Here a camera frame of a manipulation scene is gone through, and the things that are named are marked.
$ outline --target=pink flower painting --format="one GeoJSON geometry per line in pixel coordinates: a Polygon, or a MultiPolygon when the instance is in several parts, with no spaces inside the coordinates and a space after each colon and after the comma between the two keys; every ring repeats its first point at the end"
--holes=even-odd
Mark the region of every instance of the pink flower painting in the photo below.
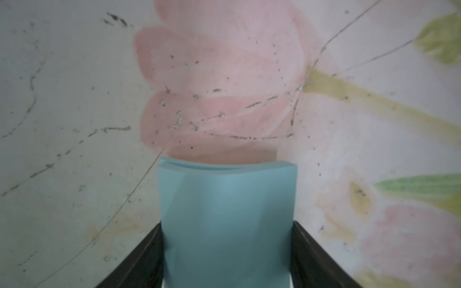
{"type": "Polygon", "coordinates": [[[137,33],[143,76],[157,92],[143,143],[179,159],[275,160],[264,140],[287,137],[320,43],[290,0],[156,0],[165,25],[137,33]]]}
{"type": "Polygon", "coordinates": [[[438,209],[390,205],[367,228],[361,251],[373,269],[386,275],[436,279],[461,264],[461,226],[438,209]]]}

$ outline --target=crack line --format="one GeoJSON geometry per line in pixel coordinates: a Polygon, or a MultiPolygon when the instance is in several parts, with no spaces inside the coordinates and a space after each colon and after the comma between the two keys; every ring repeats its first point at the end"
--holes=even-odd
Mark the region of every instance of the crack line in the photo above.
{"type": "Polygon", "coordinates": [[[331,74],[331,75],[329,75],[328,77],[325,77],[325,78],[323,78],[323,79],[320,79],[320,80],[317,80],[317,81],[314,81],[314,82],[310,82],[310,83],[306,83],[306,85],[305,85],[304,87],[309,87],[309,86],[311,86],[311,85],[314,85],[314,84],[317,84],[317,83],[321,83],[321,82],[323,82],[323,81],[327,81],[327,80],[330,79],[330,78],[333,78],[333,77],[338,76],[338,74],[342,74],[342,73],[348,72],[348,71],[353,70],[353,69],[355,69],[355,68],[359,68],[359,67],[361,67],[361,66],[363,66],[363,65],[366,65],[366,64],[368,64],[368,63],[371,63],[371,62],[373,62],[373,61],[375,61],[375,60],[378,60],[378,59],[381,59],[381,58],[383,58],[383,57],[389,56],[389,55],[391,55],[392,53],[394,53],[394,52],[396,52],[396,51],[398,51],[398,50],[400,50],[400,49],[406,47],[407,45],[413,43],[413,41],[414,41],[414,40],[411,39],[411,40],[405,42],[404,44],[402,44],[402,45],[400,45],[400,46],[398,46],[398,47],[396,47],[396,48],[393,48],[393,49],[391,49],[391,50],[389,50],[389,51],[387,51],[387,52],[385,52],[385,53],[383,53],[383,54],[381,54],[381,55],[375,56],[375,57],[373,57],[373,58],[371,58],[371,59],[369,59],[369,60],[363,61],[362,63],[359,63],[359,64],[357,64],[357,65],[351,66],[351,67],[346,68],[346,69],[344,69],[344,70],[341,70],[341,71],[339,71],[339,72],[335,72],[335,73],[333,73],[333,74],[331,74]]]}
{"type": "Polygon", "coordinates": [[[296,107],[298,106],[299,98],[296,99],[295,106],[293,107],[293,115],[291,116],[290,125],[295,125],[296,107]]]}
{"type": "Polygon", "coordinates": [[[30,114],[30,112],[32,111],[32,109],[35,107],[35,104],[37,103],[37,93],[35,92],[34,79],[35,79],[36,75],[38,75],[38,73],[40,73],[41,68],[43,67],[43,65],[45,64],[46,61],[47,61],[47,56],[45,55],[45,58],[43,59],[42,62],[40,62],[40,65],[39,65],[37,71],[35,71],[35,74],[33,74],[32,76],[30,76],[30,79],[29,79],[30,90],[34,93],[34,98],[33,98],[33,100],[32,100],[32,104],[31,104],[31,105],[29,106],[29,108],[27,109],[27,111],[26,111],[26,113],[24,114],[24,117],[21,119],[21,121],[19,121],[18,124],[16,124],[8,133],[6,133],[5,135],[3,135],[1,138],[7,138],[8,136],[13,135],[13,132],[16,131],[16,129],[24,123],[24,121],[26,120],[27,116],[30,114]]]}
{"type": "Polygon", "coordinates": [[[322,49],[320,50],[320,55],[319,57],[314,61],[314,64],[312,65],[311,69],[309,70],[307,76],[306,76],[306,80],[304,81],[304,83],[307,82],[307,80],[309,79],[309,77],[311,76],[312,74],[312,71],[314,70],[316,64],[318,63],[318,61],[320,60],[320,57],[322,56],[323,52],[326,50],[326,46],[328,44],[331,43],[331,41],[333,41],[336,37],[338,37],[341,33],[343,33],[347,28],[349,28],[352,24],[354,24],[355,22],[357,22],[360,18],[362,18],[368,11],[370,11],[371,9],[373,9],[373,7],[375,7],[376,5],[378,5],[382,0],[378,0],[376,2],[374,2],[370,7],[368,7],[364,12],[362,12],[361,14],[359,14],[359,16],[357,16],[354,20],[352,20],[351,22],[347,23],[346,26],[344,26],[344,28],[342,28],[341,30],[339,30],[338,33],[336,33],[332,38],[330,38],[326,43],[325,45],[322,47],[322,49]]]}
{"type": "Polygon", "coordinates": [[[24,262],[19,263],[18,266],[22,266],[22,265],[26,264],[27,261],[29,261],[29,260],[30,260],[35,254],[37,254],[37,253],[38,253],[38,252],[35,251],[34,254],[30,255],[29,258],[27,258],[24,262]]]}
{"type": "Polygon", "coordinates": [[[110,222],[112,222],[112,220],[115,218],[115,216],[120,212],[120,210],[123,208],[123,206],[126,204],[126,202],[128,202],[128,200],[130,199],[130,197],[133,195],[133,193],[136,191],[136,189],[139,187],[139,185],[141,184],[141,182],[144,180],[144,178],[147,176],[147,174],[149,174],[150,170],[152,169],[152,167],[155,165],[155,163],[157,162],[157,160],[160,158],[160,155],[163,153],[163,151],[161,151],[159,153],[159,155],[157,155],[157,158],[155,158],[154,162],[150,165],[149,169],[147,169],[146,173],[144,174],[144,176],[141,178],[141,180],[139,180],[138,184],[136,185],[136,187],[133,189],[133,191],[128,195],[128,197],[125,199],[125,201],[122,203],[122,205],[120,206],[120,208],[114,213],[114,215],[112,216],[112,218],[110,218],[110,220],[106,223],[106,225],[104,225],[104,227],[102,227],[101,231],[99,231],[99,233],[93,237],[93,239],[82,249],[80,250],[74,257],[72,257],[69,261],[67,261],[64,265],[62,265],[59,269],[57,269],[55,272],[51,273],[48,277],[46,277],[45,279],[43,279],[42,281],[40,281],[40,283],[38,283],[37,285],[35,285],[33,288],[36,288],[38,286],[40,286],[43,282],[45,282],[46,280],[48,280],[49,278],[51,278],[54,274],[58,273],[59,271],[61,271],[64,267],[66,267],[70,262],[72,262],[75,258],[77,258],[80,254],[82,254],[83,251],[85,251],[86,248],[88,248],[88,246],[90,246],[90,244],[95,241],[99,235],[101,235],[102,231],[104,231],[104,229],[109,225],[110,222]]]}
{"type": "MultiPolygon", "coordinates": [[[[105,127],[105,128],[101,128],[101,130],[103,130],[104,132],[107,133],[107,130],[118,130],[118,131],[128,131],[131,129],[131,126],[128,126],[128,127],[125,127],[125,128],[118,128],[118,127],[105,127]]],[[[89,134],[87,137],[91,137],[93,136],[94,134],[96,134],[98,132],[98,129],[95,129],[91,134],[89,134]]],[[[79,144],[82,144],[83,143],[83,140],[80,140],[78,142],[78,144],[74,145],[71,149],[67,150],[64,155],[61,155],[61,154],[58,154],[58,160],[56,160],[55,162],[51,163],[51,164],[46,164],[46,168],[43,169],[43,170],[40,170],[38,172],[35,172],[33,173],[32,175],[29,176],[29,179],[31,178],[34,178],[35,176],[45,172],[46,170],[50,169],[53,167],[54,164],[56,164],[57,162],[59,162],[64,156],[70,154],[72,152],[72,150],[77,147],[79,144]]],[[[5,197],[7,194],[9,194],[11,191],[17,189],[20,185],[22,185],[24,182],[26,182],[26,180],[23,180],[21,181],[20,183],[16,184],[15,186],[13,186],[12,188],[8,189],[7,191],[3,192],[2,194],[0,194],[0,197],[5,197]]]]}

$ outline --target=painted wall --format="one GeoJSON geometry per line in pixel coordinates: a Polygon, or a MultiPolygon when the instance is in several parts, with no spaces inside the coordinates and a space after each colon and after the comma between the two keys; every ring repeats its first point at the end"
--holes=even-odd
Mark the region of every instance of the painted wall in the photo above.
{"type": "Polygon", "coordinates": [[[0,0],[0,287],[93,287],[160,155],[299,165],[364,287],[461,286],[458,0],[0,0]]]}

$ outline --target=green leaf painting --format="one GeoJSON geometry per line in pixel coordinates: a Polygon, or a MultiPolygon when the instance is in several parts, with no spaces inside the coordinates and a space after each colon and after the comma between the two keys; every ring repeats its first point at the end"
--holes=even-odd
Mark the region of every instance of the green leaf painting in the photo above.
{"type": "Polygon", "coordinates": [[[459,13],[434,19],[414,41],[423,53],[443,64],[461,59],[461,15],[459,13]]]}
{"type": "Polygon", "coordinates": [[[424,201],[461,217],[461,174],[389,179],[375,187],[384,194],[424,201]]]}
{"type": "Polygon", "coordinates": [[[451,0],[451,2],[453,2],[453,4],[455,4],[456,7],[461,9],[461,0],[451,0]]]}

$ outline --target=light blue sponge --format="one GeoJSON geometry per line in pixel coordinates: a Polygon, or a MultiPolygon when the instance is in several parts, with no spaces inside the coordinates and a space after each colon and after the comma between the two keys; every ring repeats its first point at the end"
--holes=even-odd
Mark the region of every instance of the light blue sponge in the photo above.
{"type": "Polygon", "coordinates": [[[297,166],[158,167],[169,288],[288,288],[297,166]]]}

